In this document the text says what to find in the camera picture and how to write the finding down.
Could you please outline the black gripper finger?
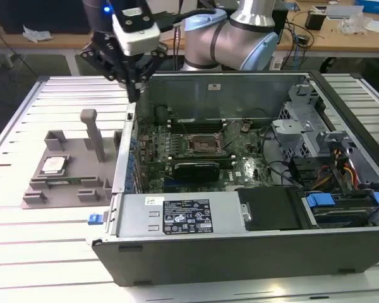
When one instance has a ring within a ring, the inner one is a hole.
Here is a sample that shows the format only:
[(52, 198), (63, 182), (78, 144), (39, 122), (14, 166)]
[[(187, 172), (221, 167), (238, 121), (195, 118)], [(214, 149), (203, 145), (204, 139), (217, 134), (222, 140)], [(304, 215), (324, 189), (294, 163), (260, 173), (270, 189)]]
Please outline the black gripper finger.
[(148, 61), (136, 65), (135, 89), (141, 90), (151, 76), (160, 68), (167, 58), (167, 51), (156, 49), (148, 56)]
[(100, 50), (98, 47), (85, 47), (80, 57), (95, 68), (109, 81), (117, 81), (126, 89), (129, 103), (136, 102), (136, 69), (127, 57), (115, 47)]

